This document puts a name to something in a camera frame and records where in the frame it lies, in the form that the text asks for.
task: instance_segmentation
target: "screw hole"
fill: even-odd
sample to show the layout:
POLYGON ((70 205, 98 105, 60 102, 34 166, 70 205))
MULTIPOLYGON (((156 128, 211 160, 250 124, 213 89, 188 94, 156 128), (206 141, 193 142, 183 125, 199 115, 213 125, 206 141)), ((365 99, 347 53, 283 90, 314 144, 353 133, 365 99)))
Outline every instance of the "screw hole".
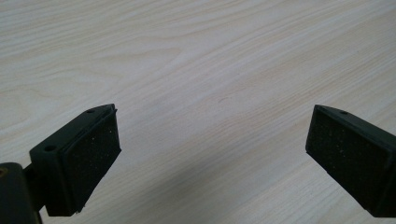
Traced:
POLYGON ((0 167, 0 177, 8 173, 8 169, 6 167, 0 167))
POLYGON ((47 146, 47 147, 44 147, 44 151, 53 151, 53 150, 55 150, 55 148, 56 148, 56 146, 47 146))

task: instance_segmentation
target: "wooden table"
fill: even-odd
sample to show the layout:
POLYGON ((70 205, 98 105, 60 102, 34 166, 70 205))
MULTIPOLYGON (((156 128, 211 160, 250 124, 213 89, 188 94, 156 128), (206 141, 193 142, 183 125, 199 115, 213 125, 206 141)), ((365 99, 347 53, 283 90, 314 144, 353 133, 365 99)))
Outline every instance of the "wooden table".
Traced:
POLYGON ((315 104, 396 133, 396 2, 2 1, 0 162, 114 103, 122 152, 45 223, 395 223, 305 154, 315 104))

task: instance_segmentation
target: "table surface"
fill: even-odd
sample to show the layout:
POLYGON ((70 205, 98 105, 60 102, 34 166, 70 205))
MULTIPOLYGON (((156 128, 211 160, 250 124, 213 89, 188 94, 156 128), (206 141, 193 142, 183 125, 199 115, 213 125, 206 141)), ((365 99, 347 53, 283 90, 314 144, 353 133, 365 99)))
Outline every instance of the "table surface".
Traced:
POLYGON ((0 162, 115 104, 122 152, 45 223, 394 223, 305 153, 314 105, 396 133, 396 2, 2 1, 0 162))

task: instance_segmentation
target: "light wood surface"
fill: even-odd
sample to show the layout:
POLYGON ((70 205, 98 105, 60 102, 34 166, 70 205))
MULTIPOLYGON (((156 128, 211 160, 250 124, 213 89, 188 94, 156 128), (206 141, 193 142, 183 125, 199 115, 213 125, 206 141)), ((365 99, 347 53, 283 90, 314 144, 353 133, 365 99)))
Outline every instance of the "light wood surface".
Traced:
POLYGON ((396 134, 396 2, 1 1, 0 162, 114 103, 123 151, 45 223, 396 223, 305 154, 315 104, 396 134))

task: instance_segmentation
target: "wood grain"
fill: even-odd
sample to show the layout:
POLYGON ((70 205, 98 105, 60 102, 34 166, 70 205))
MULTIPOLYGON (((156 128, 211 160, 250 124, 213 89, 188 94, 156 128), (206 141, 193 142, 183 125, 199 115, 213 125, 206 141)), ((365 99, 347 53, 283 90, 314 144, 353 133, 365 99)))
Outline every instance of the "wood grain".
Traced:
POLYGON ((396 2, 2 1, 0 162, 85 109, 120 157, 45 223, 395 223, 304 151, 315 104, 396 133, 396 2))

